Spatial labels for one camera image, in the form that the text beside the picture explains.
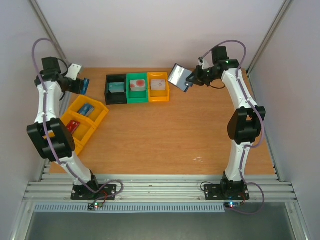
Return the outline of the blue zip card holder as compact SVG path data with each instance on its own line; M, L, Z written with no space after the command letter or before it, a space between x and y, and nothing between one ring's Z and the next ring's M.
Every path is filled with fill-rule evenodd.
M168 82L173 86L179 88L184 93L186 93L189 87L186 87L186 78L192 73L192 71L184 68L183 66L175 63L169 76Z

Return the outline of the blue credit card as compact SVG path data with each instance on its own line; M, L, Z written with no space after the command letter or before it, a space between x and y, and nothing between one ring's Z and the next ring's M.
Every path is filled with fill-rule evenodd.
M89 84L90 84L90 80L88 78L85 78L83 80L83 89L82 89L82 94L83 95L85 95L87 93Z

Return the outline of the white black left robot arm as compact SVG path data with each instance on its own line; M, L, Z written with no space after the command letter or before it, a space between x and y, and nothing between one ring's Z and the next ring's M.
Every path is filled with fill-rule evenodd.
M43 69L34 81L39 93L38 113L34 123L27 126L27 134L42 159L56 163L72 177L74 194L96 199L101 187L80 161L73 136L60 118L61 96L83 92L85 81L78 78L82 67L72 64L62 72L60 59L46 57L41 61Z

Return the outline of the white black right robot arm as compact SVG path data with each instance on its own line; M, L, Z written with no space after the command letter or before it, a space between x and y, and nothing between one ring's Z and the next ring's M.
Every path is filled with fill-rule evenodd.
M238 60L228 57L222 45L211 51L212 67L205 66L205 58L199 59L195 70L186 78L186 86L211 86L214 80L222 80L233 103L234 113L227 125L231 140L231 152L226 170L219 184L206 182L201 190L207 200L249 199L248 184L245 182L245 167L249 151L255 148L257 138L264 133L266 110L258 106L244 82Z

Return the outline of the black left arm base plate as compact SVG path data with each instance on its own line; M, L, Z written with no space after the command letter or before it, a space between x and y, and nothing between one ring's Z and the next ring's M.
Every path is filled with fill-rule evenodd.
M71 191L71 200L79 201L93 201L98 198L105 199L105 193L107 194L107 200L113 201L115 199L114 194L117 192L116 184L107 184L99 193L93 193L88 190L84 185L74 185Z

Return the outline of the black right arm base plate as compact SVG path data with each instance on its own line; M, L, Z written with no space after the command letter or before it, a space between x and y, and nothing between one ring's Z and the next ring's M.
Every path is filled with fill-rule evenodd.
M242 201L249 200L246 184L240 186L222 186L221 184L205 184L204 195L207 201Z

